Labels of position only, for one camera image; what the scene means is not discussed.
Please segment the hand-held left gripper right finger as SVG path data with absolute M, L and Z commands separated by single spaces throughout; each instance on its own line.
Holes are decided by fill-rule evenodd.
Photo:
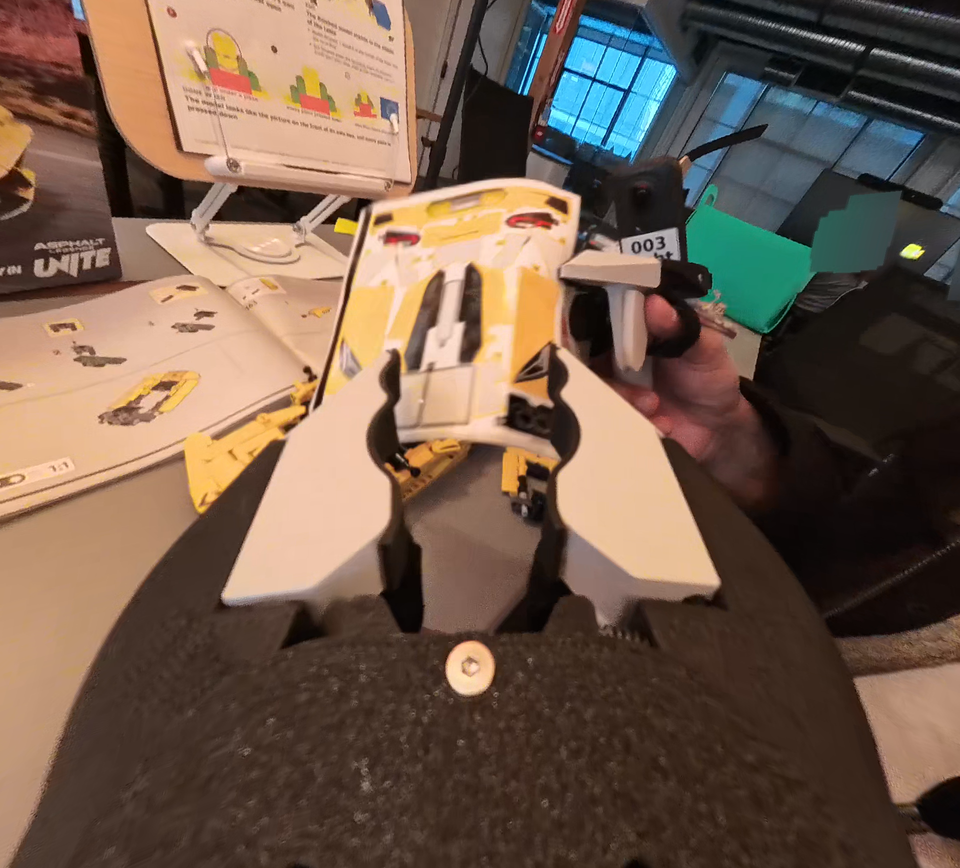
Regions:
M 711 599 L 721 580 L 654 426 L 566 348 L 552 346 L 543 557 L 593 606 L 626 626 L 642 601 Z

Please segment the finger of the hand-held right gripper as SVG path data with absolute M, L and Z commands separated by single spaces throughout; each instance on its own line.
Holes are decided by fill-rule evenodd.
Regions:
M 570 293 L 572 343 L 587 357 L 610 350 L 615 370 L 644 370 L 650 353 L 646 301 L 662 283 L 662 263 L 621 251 L 584 250 L 560 267 L 558 277 Z

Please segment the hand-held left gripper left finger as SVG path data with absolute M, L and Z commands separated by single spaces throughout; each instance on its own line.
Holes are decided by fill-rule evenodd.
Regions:
M 401 363 L 383 352 L 287 436 L 221 594 L 231 608 L 334 602 L 405 587 Z

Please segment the yellow sticker sheet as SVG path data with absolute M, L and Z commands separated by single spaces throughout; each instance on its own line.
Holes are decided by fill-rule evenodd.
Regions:
M 402 442 L 555 457 L 550 350 L 562 343 L 560 271 L 580 211 L 578 195 L 525 178 L 373 204 L 354 240 L 322 400 L 394 350 Z

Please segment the person's right forearm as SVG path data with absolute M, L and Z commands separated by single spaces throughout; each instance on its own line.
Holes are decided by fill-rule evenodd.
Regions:
M 779 453 L 774 501 L 750 519 L 794 569 L 885 550 L 903 535 L 897 473 L 835 444 L 811 419 L 740 381 Z

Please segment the grey desk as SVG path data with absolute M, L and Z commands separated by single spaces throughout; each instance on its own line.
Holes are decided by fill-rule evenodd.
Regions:
M 406 518 L 423 549 L 427 630 L 487 630 L 526 584 L 539 529 L 475 449 Z M 183 457 L 2 521 L 1 863 L 29 826 L 66 718 L 119 614 L 197 514 Z

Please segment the person's right hand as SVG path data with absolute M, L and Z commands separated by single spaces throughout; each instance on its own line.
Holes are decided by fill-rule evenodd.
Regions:
M 677 442 L 748 512 L 777 493 L 780 454 L 760 413 L 742 394 L 722 333 L 703 329 L 677 358 L 655 358 L 649 386 L 608 385 Z

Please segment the yellow brick toy car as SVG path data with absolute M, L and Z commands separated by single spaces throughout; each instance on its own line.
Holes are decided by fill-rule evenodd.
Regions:
M 282 442 L 307 414 L 318 382 L 296 382 L 287 407 L 256 416 L 220 439 L 194 433 L 184 442 L 187 482 L 194 508 L 203 514 L 271 443 Z M 471 453 L 474 445 L 453 439 L 402 445 L 386 469 L 408 502 L 448 474 Z M 532 487 L 546 482 L 558 459 L 509 445 L 504 448 L 500 490 L 520 517 L 536 521 L 543 515 L 546 493 Z

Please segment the wooden stick model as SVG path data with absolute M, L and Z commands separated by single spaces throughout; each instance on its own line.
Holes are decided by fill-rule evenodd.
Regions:
M 711 289 L 702 298 L 691 298 L 688 304 L 694 310 L 702 328 L 722 334 L 728 340 L 734 340 L 738 336 L 739 328 L 728 317 L 727 307 L 719 290 Z

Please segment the open instruction booklet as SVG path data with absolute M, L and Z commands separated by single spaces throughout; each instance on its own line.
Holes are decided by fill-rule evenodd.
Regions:
M 328 357 L 342 284 L 172 276 L 3 319 L 2 519 L 294 407 Z

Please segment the printed instruction sheet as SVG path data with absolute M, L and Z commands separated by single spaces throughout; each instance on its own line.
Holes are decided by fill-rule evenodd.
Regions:
M 186 154 L 411 181 L 403 0 L 146 0 Z

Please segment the toy car box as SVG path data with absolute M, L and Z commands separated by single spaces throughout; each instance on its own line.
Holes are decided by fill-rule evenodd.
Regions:
M 1 0 L 1 293 L 119 278 L 78 0 Z

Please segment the wooden clipboard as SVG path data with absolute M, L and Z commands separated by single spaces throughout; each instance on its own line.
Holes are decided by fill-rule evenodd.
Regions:
M 407 178 L 334 175 L 281 165 L 265 155 L 243 155 L 230 169 L 226 149 L 208 160 L 178 145 L 146 0 L 81 0 L 106 107 L 114 126 L 142 160 L 184 181 L 232 187 L 286 189 L 314 195 L 391 199 L 409 195 L 417 178 L 417 120 L 413 35 L 406 44 Z

